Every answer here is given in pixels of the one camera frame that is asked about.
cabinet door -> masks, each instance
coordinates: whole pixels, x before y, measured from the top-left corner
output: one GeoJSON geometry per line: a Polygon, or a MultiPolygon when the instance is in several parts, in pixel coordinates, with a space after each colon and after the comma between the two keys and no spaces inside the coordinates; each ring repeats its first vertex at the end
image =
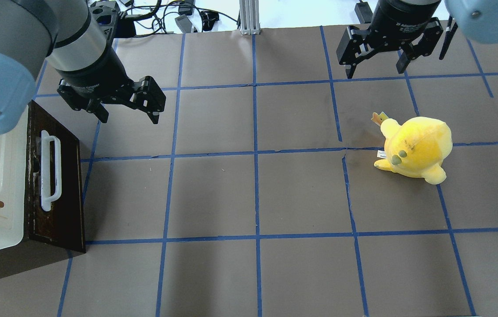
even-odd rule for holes
{"type": "MultiPolygon", "coordinates": [[[[81,192],[81,163],[79,140],[36,102],[30,103],[28,117],[28,179],[26,182],[26,214],[28,237],[50,245],[84,252],[84,217],[81,192]],[[61,196],[45,211],[41,203],[41,135],[45,130],[58,138],[61,146],[61,196]]],[[[50,152],[50,188],[56,189],[54,142],[44,147],[50,152]]]]}

yellow plush toy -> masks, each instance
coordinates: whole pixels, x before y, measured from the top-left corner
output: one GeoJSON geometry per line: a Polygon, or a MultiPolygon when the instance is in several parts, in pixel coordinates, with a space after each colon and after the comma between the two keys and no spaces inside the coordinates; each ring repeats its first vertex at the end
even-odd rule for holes
{"type": "Polygon", "coordinates": [[[386,158],[374,163],[376,168],[408,177],[424,178],[436,185],[447,175],[440,167],[452,151],[450,128],[441,120],[415,117],[399,125],[394,119],[373,114],[372,121],[380,124],[386,137],[386,158]]]}

yellow duck toy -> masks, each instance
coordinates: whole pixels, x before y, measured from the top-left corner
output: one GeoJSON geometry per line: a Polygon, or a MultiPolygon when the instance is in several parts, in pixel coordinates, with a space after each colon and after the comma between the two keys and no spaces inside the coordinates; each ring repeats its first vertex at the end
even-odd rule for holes
{"type": "Polygon", "coordinates": [[[452,151],[450,128],[441,120],[414,117],[403,125],[388,118],[384,112],[373,114],[372,121],[380,125],[386,137],[386,158],[374,166],[408,177],[424,178],[429,184],[440,184],[447,175],[440,167],[452,151]]]}

toy head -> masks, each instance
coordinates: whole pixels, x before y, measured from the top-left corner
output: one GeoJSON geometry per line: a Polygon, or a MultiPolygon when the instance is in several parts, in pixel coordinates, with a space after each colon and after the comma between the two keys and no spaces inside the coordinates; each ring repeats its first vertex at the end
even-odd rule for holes
{"type": "Polygon", "coordinates": [[[415,117],[386,138],[384,150],[394,169],[421,171],[441,164],[450,154],[450,129],[441,120],[415,117]]]}

white handle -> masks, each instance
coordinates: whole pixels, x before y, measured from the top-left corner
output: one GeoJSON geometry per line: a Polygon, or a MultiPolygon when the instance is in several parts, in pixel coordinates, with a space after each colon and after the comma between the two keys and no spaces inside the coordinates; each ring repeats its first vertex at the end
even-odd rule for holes
{"type": "Polygon", "coordinates": [[[42,156],[40,161],[40,175],[42,186],[40,196],[42,198],[42,209],[51,210],[51,203],[62,196],[62,143],[57,136],[50,135],[42,130],[42,156]],[[54,141],[55,155],[55,192],[51,194],[50,189],[50,142],[54,141]]]}

